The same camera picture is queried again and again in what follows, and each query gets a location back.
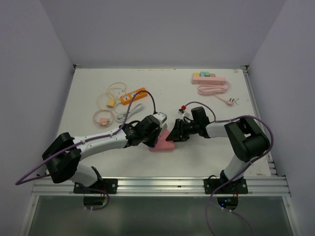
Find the pink triangular power strip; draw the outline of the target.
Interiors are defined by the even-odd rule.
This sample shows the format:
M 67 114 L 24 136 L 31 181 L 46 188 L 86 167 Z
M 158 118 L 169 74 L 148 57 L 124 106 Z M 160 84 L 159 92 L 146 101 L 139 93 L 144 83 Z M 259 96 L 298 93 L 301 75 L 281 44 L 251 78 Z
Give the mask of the pink triangular power strip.
M 168 129 L 162 131 L 158 137 L 155 147 L 149 147 L 150 152 L 163 152 L 163 151 L 172 151 L 175 149 L 175 143 L 173 141 L 167 141 L 166 138 L 170 132 Z

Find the pink charger plug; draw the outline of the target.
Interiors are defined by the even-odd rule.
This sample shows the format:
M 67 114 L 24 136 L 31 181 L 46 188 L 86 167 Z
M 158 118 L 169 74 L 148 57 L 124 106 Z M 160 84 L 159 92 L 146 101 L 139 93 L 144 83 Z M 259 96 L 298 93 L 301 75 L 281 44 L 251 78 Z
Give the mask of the pink charger plug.
M 108 118 L 101 118 L 98 122 L 98 125 L 101 127 L 108 127 L 111 124 Z

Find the orange power strip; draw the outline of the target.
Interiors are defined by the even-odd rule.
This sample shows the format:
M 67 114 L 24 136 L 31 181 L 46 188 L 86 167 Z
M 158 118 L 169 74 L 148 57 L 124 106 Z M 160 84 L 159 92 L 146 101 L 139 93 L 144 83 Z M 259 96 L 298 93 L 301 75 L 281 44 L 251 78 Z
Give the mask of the orange power strip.
M 146 92 L 144 92 L 145 90 L 146 89 L 144 87 L 142 87 L 142 88 L 139 88 L 139 89 L 134 90 L 132 92 L 129 92 L 125 95 L 122 95 L 120 97 L 121 104 L 123 106 L 128 105 L 134 96 L 135 96 L 135 98 L 133 101 L 137 101 L 139 99 L 146 97 L 148 94 Z

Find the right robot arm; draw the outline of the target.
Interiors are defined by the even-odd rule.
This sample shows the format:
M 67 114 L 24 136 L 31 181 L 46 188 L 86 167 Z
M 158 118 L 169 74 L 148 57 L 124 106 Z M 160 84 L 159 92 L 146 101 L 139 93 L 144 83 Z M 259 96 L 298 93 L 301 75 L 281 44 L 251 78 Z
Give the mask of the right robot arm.
M 228 138 L 234 155 L 220 174 L 219 187 L 225 193 L 237 187 L 237 180 L 243 178 L 245 169 L 270 151 L 271 141 L 257 124 L 257 117 L 244 115 L 231 120 L 210 122 L 203 107 L 191 110 L 192 119 L 184 117 L 175 121 L 167 141 L 185 142 L 190 135 L 209 138 Z

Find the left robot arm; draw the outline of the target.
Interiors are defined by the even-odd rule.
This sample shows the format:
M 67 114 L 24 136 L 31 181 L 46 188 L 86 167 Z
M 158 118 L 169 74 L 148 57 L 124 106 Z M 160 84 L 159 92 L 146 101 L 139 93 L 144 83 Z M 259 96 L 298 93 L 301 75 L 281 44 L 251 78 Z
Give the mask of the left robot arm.
M 166 127 L 166 120 L 166 114 L 156 113 L 101 134 L 72 137 L 65 132 L 53 141 L 42 158 L 53 183 L 70 180 L 91 193 L 97 193 L 105 189 L 105 181 L 95 167 L 87 167 L 81 161 L 101 152 L 139 144 L 153 148 Z

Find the long pink power strip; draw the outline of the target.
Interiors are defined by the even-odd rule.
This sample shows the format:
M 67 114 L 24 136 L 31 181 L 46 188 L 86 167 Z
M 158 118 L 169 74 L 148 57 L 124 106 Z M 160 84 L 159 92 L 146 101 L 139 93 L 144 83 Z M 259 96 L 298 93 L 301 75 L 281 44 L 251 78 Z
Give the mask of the long pink power strip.
M 226 78 L 224 77 L 202 77 L 202 76 L 193 76 L 192 84 L 194 85 L 220 85 L 223 86 L 226 83 Z

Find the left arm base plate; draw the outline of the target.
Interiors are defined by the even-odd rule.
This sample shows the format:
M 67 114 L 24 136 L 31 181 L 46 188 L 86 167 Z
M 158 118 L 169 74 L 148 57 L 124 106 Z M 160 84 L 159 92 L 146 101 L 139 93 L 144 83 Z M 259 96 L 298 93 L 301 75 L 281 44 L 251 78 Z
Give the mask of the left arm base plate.
M 81 183 L 75 183 L 73 193 L 74 194 L 116 194 L 118 188 L 117 178 L 103 178 L 97 180 L 96 183 L 91 186 L 84 186 Z

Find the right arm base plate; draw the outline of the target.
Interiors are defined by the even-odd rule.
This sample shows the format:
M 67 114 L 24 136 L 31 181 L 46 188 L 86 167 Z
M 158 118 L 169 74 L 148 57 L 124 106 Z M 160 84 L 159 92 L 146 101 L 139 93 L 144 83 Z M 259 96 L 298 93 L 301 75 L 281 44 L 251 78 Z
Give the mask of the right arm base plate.
M 246 180 L 241 177 L 236 181 L 227 182 L 223 177 L 217 178 L 212 175 L 203 179 L 203 186 L 205 194 L 248 194 L 248 187 Z

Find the aluminium right side rail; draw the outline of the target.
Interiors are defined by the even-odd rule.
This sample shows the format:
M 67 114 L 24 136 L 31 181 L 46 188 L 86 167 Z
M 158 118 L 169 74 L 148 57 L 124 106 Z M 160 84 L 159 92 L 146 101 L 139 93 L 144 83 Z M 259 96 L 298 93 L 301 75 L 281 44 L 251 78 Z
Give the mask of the aluminium right side rail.
M 260 112 L 259 112 L 259 109 L 258 109 L 258 105 L 257 105 L 256 99 L 255 99 L 255 96 L 254 96 L 253 89 L 252 89 L 250 77 L 249 77 L 248 66 L 241 66 L 241 69 L 243 71 L 245 82 L 246 82 L 246 85 L 247 85 L 247 88 L 248 88 L 248 91 L 249 91 L 249 95 L 250 95 L 252 107 L 253 107 L 253 110 L 254 110 L 254 114 L 255 114 L 256 117 L 261 119 Z M 271 144 L 270 147 L 272 148 L 273 145 L 274 145 L 274 137 L 273 137 L 273 135 L 270 135 L 269 129 L 264 124 L 262 124 L 261 122 L 258 122 L 258 125 L 265 132 L 266 136 L 268 138 L 270 138 L 270 144 Z M 265 157 L 266 157 L 266 160 L 267 160 L 267 163 L 268 163 L 268 166 L 269 166 L 269 170 L 271 172 L 271 176 L 277 177 L 278 173 L 277 173 L 277 170 L 276 170 L 275 163 L 274 163 L 273 157 L 271 155 L 271 152 L 268 152 L 268 154 Z

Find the aluminium rail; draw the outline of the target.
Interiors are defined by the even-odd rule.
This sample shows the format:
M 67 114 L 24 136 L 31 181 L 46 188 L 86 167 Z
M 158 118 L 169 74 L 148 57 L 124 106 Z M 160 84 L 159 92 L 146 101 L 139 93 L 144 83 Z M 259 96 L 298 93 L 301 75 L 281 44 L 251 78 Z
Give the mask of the aluminium rail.
M 241 69 L 243 71 L 245 82 L 246 82 L 246 85 L 247 85 L 247 88 L 248 88 L 248 91 L 249 91 L 249 95 L 250 95 L 252 107 L 253 107 L 253 110 L 254 110 L 254 114 L 255 114 L 256 117 L 261 119 L 260 112 L 259 112 L 259 109 L 258 109 L 258 105 L 257 105 L 256 99 L 255 99 L 255 96 L 254 96 L 253 89 L 252 89 L 250 77 L 249 77 L 248 66 L 241 66 Z M 273 135 L 270 135 L 269 129 L 264 124 L 262 124 L 261 122 L 258 122 L 258 125 L 265 132 L 266 136 L 268 138 L 270 138 L 270 144 L 271 144 L 270 147 L 272 148 L 273 145 L 274 145 L 274 137 L 273 137 Z M 277 173 L 277 170 L 276 170 L 275 163 L 274 163 L 273 157 L 271 155 L 271 152 L 268 152 L 268 154 L 265 157 L 266 157 L 266 160 L 267 160 L 267 163 L 268 163 L 268 166 L 269 166 L 269 170 L 271 172 L 271 176 L 277 177 L 278 173 Z
M 109 177 L 114 196 L 209 197 L 205 177 Z M 246 177 L 246 183 L 227 196 L 287 197 L 285 177 Z M 73 196 L 74 183 L 54 184 L 49 178 L 35 181 L 31 193 L 37 196 Z

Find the aluminium front rail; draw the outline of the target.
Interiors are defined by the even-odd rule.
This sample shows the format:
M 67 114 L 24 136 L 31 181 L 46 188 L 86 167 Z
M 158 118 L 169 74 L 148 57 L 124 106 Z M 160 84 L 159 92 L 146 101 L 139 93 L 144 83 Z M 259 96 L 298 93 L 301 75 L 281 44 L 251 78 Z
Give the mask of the aluminium front rail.
M 114 196 L 209 197 L 205 177 L 109 177 Z M 285 177 L 246 177 L 246 183 L 227 196 L 287 197 Z M 35 181 L 31 193 L 37 196 L 73 196 L 74 183 L 54 184 L 49 178 Z

